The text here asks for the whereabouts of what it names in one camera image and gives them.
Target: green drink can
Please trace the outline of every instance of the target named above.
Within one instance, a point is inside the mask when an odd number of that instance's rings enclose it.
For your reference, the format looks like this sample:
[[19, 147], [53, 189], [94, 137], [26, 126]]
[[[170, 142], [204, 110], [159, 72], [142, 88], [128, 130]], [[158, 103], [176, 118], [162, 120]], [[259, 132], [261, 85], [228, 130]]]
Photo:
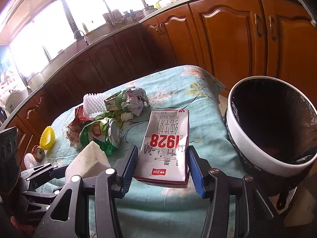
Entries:
[[94, 141], [109, 156], [120, 145], [120, 128], [115, 119], [106, 117], [86, 125], [79, 138], [83, 148]]

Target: juice box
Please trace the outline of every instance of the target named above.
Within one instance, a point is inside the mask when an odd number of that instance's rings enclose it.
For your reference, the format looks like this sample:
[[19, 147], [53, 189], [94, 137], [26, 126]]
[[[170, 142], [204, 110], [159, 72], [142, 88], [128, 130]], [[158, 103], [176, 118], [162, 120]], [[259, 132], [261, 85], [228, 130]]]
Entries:
[[188, 110], [152, 111], [134, 178], [153, 185], [186, 186], [188, 139]]

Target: kitchen cabinet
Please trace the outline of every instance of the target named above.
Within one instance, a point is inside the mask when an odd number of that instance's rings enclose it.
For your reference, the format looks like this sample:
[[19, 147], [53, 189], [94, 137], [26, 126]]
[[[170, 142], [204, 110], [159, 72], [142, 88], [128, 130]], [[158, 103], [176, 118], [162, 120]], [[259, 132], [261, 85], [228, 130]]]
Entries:
[[36, 92], [32, 96], [32, 99], [36, 103], [36, 111], [39, 113], [42, 119], [45, 120], [47, 126], [51, 125], [56, 117], [60, 115], [56, 105], [57, 101], [54, 99], [54, 97], [47, 93], [45, 87]]
[[267, 75], [302, 91], [317, 106], [317, 29], [304, 7], [262, 0], [267, 28]]
[[31, 98], [18, 112], [18, 117], [26, 128], [37, 139], [40, 139], [42, 132], [47, 127], [47, 123], [42, 119], [36, 109], [36, 102]]
[[88, 54], [108, 89], [133, 80], [113, 37], [91, 47]]
[[15, 116], [13, 120], [9, 123], [7, 128], [16, 127], [17, 130], [17, 139], [16, 144], [18, 147], [18, 152], [16, 155], [18, 164], [24, 165], [23, 158], [26, 153], [30, 153], [33, 148], [33, 144], [37, 145], [40, 141], [35, 138], [31, 132], [26, 128], [26, 126], [22, 123], [22, 121]]
[[77, 91], [70, 82], [70, 78], [66, 65], [46, 84], [49, 96], [53, 96], [58, 103], [59, 114], [82, 102], [82, 98], [80, 102], [79, 97], [75, 96]]
[[188, 4], [156, 16], [163, 43], [171, 45], [177, 65], [197, 65], [205, 69], [202, 48]]
[[76, 96], [82, 98], [88, 93], [102, 93], [107, 90], [106, 82], [101, 78], [87, 52], [72, 60], [67, 66], [68, 75], [76, 87]]
[[175, 54], [168, 39], [161, 38], [161, 30], [156, 17], [142, 23], [146, 41], [159, 69], [177, 66]]
[[259, 0], [200, 0], [190, 3], [206, 70], [228, 96], [239, 80], [264, 75], [266, 36]]
[[134, 31], [126, 29], [119, 32], [115, 35], [115, 41], [134, 79], [156, 70], [157, 67], [145, 43], [140, 26], [135, 26]]

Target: black bin liner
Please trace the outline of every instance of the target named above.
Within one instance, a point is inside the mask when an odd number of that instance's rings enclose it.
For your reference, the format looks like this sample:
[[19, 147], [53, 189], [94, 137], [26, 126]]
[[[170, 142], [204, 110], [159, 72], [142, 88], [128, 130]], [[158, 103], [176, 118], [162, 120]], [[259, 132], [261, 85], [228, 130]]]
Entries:
[[[302, 164], [317, 153], [316, 112], [304, 96], [287, 84], [264, 78], [246, 80], [233, 91], [231, 106], [245, 134], [275, 159]], [[243, 155], [230, 135], [227, 121], [226, 127], [245, 171], [265, 187], [268, 196], [295, 188], [313, 165], [287, 178], [268, 173]]]

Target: light blue tablecloth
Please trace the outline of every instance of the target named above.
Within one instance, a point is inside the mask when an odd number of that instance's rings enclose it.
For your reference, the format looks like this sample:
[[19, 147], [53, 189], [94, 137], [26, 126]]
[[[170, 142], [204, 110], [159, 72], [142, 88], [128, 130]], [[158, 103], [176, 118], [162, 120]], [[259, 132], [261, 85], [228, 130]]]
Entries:
[[[141, 123], [128, 125], [121, 132], [120, 148], [108, 157], [112, 166], [118, 158], [124, 157], [128, 144], [135, 144], [140, 150], [148, 124], [148, 121], [142, 121], [149, 119], [152, 109], [175, 107], [189, 110], [190, 145], [194, 145], [200, 157], [229, 176], [245, 175], [237, 153], [227, 140], [226, 128], [218, 108], [218, 94], [222, 85], [208, 72], [197, 66], [178, 66], [105, 93], [110, 96], [132, 86], [146, 91], [151, 107], [144, 108], [140, 117], [132, 120]], [[42, 163], [67, 165], [81, 151], [70, 147], [69, 140], [65, 138], [64, 130], [74, 119], [74, 109], [64, 112], [53, 122], [56, 142]], [[55, 187], [63, 184], [64, 178], [54, 179], [37, 191], [52, 192]], [[186, 189], [150, 186], [133, 179], [129, 192], [123, 199], [116, 199], [116, 205], [124, 237], [194, 238], [200, 237], [209, 200], [199, 197], [191, 178]], [[94, 198], [90, 199], [89, 208], [92, 237], [95, 234]], [[228, 237], [233, 237], [234, 203], [230, 205], [230, 212]]]

